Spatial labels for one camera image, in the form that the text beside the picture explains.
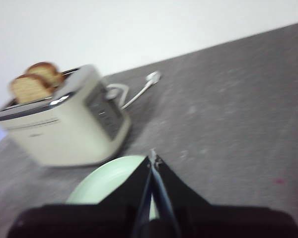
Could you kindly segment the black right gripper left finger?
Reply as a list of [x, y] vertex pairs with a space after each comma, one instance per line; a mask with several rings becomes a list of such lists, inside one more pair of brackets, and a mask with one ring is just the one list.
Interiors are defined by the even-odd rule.
[[9, 238], [127, 238], [151, 173], [148, 157], [124, 156], [94, 170], [63, 204], [25, 210]]

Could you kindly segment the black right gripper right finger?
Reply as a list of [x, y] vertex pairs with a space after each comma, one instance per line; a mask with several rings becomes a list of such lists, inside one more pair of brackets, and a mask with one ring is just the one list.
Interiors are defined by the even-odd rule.
[[288, 213], [267, 207], [216, 205], [196, 193], [158, 155], [152, 155], [161, 218], [181, 238], [298, 238]]

